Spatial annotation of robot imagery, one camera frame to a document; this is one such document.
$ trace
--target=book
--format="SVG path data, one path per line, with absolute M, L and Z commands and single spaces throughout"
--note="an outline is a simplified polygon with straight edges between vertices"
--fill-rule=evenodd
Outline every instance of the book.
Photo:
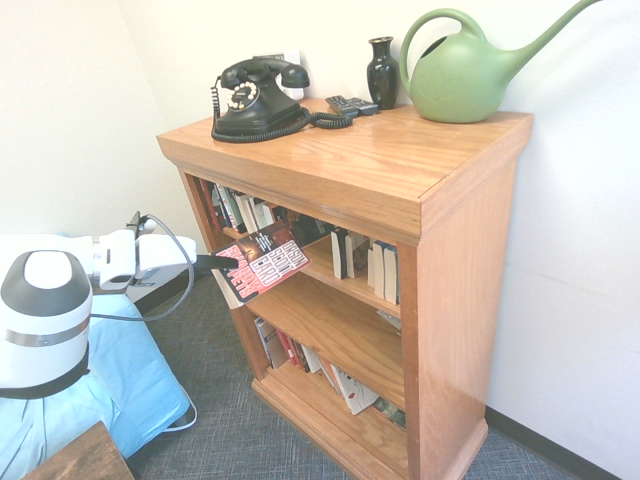
M 392 421 L 404 430 L 407 429 L 407 416 L 394 404 L 387 402 L 382 397 L 379 397 L 375 402 L 373 402 L 373 408 L 382 414 L 387 420 Z
M 236 202 L 242 221 L 247 227 L 247 233 L 256 233 L 258 231 L 258 223 L 256 222 L 253 208 L 251 207 L 251 198 L 249 195 L 237 194 Z
M 322 368 L 322 373 L 324 373 L 324 376 L 327 377 L 327 380 L 336 391 L 336 393 L 342 397 L 342 392 L 340 391 L 340 387 L 338 386 L 338 379 L 331 369 L 331 363 L 329 363 L 328 360 L 325 360 L 319 355 L 318 360 L 320 360 L 320 368 Z
M 289 337 L 289 343 L 293 347 L 293 354 L 298 359 L 298 366 L 306 373 L 309 373 L 309 362 L 307 361 L 307 356 L 305 355 L 304 350 L 302 350 L 302 345 L 291 337 Z
M 333 275 L 336 278 L 347 278 L 347 252 L 345 238 L 349 232 L 340 227 L 331 231 L 331 255 L 333 257 Z
M 216 214 L 215 206 L 213 205 L 213 198 L 211 196 L 211 189 L 209 188 L 209 182 L 200 178 L 200 188 L 202 188 L 202 195 L 204 197 L 204 204 L 207 208 L 209 221 L 213 225 L 215 230 L 220 230 L 220 223 L 218 221 L 218 215 Z
M 391 325 L 396 327 L 398 330 L 402 329 L 402 322 L 400 321 L 400 319 L 398 317 L 395 317 L 395 316 L 391 315 L 390 313 L 387 313 L 387 312 L 385 312 L 383 310 L 378 310 L 376 313 L 378 315 L 380 315 L 382 318 L 384 318 Z
M 300 362 L 298 360 L 298 357 L 296 356 L 295 351 L 293 350 L 293 345 L 291 344 L 291 339 L 289 338 L 289 336 L 278 329 L 276 329 L 276 335 L 278 335 L 278 339 L 280 340 L 282 348 L 287 354 L 289 361 L 296 367 L 301 368 Z
M 264 319 L 257 317 L 254 320 L 258 333 L 260 334 L 260 341 L 264 347 L 264 352 L 267 354 L 267 358 L 273 368 L 280 367 L 285 363 L 289 355 L 285 352 L 278 333 L 273 326 L 264 321 Z
M 281 220 L 289 227 L 294 240 L 300 248 L 311 245 L 331 234 L 333 225 L 317 218 L 298 213 L 294 210 L 276 206 L 272 209 L 275 220 Z
M 370 405 L 373 405 L 378 399 L 378 395 L 358 382 L 351 375 L 346 374 L 335 365 L 331 365 L 331 369 L 336 376 L 338 387 L 342 392 L 344 400 L 351 413 L 357 415 Z
M 238 268 L 225 268 L 221 273 L 242 303 L 275 287 L 311 262 L 282 222 L 239 238 L 213 255 L 238 260 Z
M 220 187 L 217 184 L 213 184 L 213 191 L 216 194 L 216 197 L 218 197 L 218 201 L 220 203 L 220 209 L 222 210 L 222 216 L 224 218 L 224 223 L 225 226 L 228 228 L 233 228 L 231 226 L 231 219 L 229 218 L 229 214 L 227 213 L 227 210 L 224 207 L 224 204 L 222 202 L 222 197 L 220 195 Z
M 318 356 L 315 354 L 315 352 L 313 350 L 311 350 L 310 348 L 305 347 L 304 345 L 300 344 L 300 346 L 302 347 L 302 350 L 304 351 L 304 356 L 307 358 L 307 364 L 309 365 L 309 371 L 311 373 L 316 373 L 317 371 L 322 369 L 322 364 L 320 363 L 320 360 L 318 359 Z
M 349 232 L 344 239 L 347 258 L 347 276 L 356 278 L 367 270 L 369 237 L 361 233 Z
M 276 205 L 273 202 L 262 202 L 259 205 L 256 205 L 256 207 L 260 207 L 262 209 L 262 212 L 264 213 L 264 217 L 267 220 L 267 222 L 269 222 L 269 225 L 271 225 L 272 223 L 275 223 L 276 220 L 278 220 L 276 214 L 274 213 L 274 209 L 278 208 L 278 205 Z
M 235 229 L 238 233 L 245 233 L 247 227 L 242 220 L 242 215 L 238 209 L 238 203 L 236 197 L 231 193 L 231 190 L 222 185 L 218 185 L 218 192 L 220 192 L 220 199 L 224 206 L 229 221 L 231 222 L 231 228 Z
M 373 243 L 373 264 L 374 264 L 374 289 L 375 294 L 380 298 L 384 297 L 384 249 L 390 246 L 388 243 L 376 240 Z
M 367 285 L 376 287 L 376 264 L 373 257 L 373 248 L 367 250 Z
M 384 256 L 384 298 L 394 305 L 398 304 L 398 249 L 393 245 L 387 245 L 383 251 Z
M 256 223 L 258 224 L 258 230 L 268 227 L 272 223 L 275 223 L 269 207 L 266 207 L 265 210 L 264 203 L 264 200 L 256 197 L 251 197 L 251 201 L 249 202 L 249 205 L 253 210 L 253 216 L 255 217 Z

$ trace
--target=blue cushion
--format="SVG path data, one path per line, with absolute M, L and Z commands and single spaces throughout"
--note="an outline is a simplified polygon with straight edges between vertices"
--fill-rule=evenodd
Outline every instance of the blue cushion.
M 126 295 L 96 296 L 91 311 L 140 317 Z M 129 457 L 189 407 L 144 322 L 92 317 L 89 370 L 44 399 L 0 398 L 1 480 L 22 478 L 99 420 Z

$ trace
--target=wooden shelf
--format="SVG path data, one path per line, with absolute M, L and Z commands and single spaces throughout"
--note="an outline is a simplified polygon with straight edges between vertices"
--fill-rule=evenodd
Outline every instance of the wooden shelf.
M 391 315 L 400 318 L 400 305 L 394 305 L 383 298 L 378 297 L 373 288 L 367 284 L 367 276 L 358 278 L 345 278 L 340 280 L 333 274 L 333 257 L 331 255 L 331 237 L 325 237 L 308 247 L 304 252 L 311 259 L 311 264 L 302 270 L 302 273 L 309 275 L 330 287 L 340 290 L 372 307 L 383 310 Z
M 234 240 L 238 240 L 239 238 L 242 238 L 247 235 L 246 233 L 238 233 L 233 228 L 229 228 L 229 227 L 224 227 L 222 231 L 227 237 L 233 238 Z
M 253 388 L 357 478 L 408 478 L 406 432 L 373 407 L 352 415 L 322 375 L 304 373 L 287 362 L 268 369 Z
M 298 273 L 247 307 L 405 409 L 401 338 L 370 306 Z

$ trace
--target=black vase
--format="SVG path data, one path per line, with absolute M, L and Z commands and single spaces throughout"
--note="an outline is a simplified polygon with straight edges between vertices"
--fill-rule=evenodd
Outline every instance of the black vase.
M 369 40 L 373 46 L 373 60 L 367 65 L 367 84 L 374 103 L 380 110 L 389 110 L 398 97 L 398 62 L 391 56 L 393 37 Z

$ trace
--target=gray carpet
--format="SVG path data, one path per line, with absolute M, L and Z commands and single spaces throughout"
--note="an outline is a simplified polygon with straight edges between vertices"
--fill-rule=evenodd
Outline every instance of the gray carpet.
M 160 435 L 129 459 L 142 480 L 350 478 L 253 393 L 249 364 L 212 277 L 197 282 L 177 312 L 148 325 L 198 420 Z M 480 479 L 573 477 L 490 431 L 465 476 Z

